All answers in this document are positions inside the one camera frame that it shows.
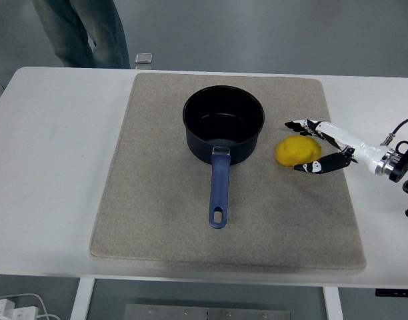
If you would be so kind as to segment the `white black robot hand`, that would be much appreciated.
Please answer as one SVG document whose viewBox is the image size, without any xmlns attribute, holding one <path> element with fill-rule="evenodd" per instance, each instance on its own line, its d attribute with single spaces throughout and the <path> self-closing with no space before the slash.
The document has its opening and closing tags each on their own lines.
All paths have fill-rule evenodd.
<svg viewBox="0 0 408 320">
<path fill-rule="evenodd" d="M 323 174 L 346 168 L 352 162 L 367 166 L 371 173 L 381 175 L 394 150 L 385 145 L 371 145 L 363 138 L 330 122 L 302 119 L 289 121 L 285 126 L 302 136 L 318 137 L 337 148 L 337 153 L 294 166 L 295 170 Z"/>
</svg>

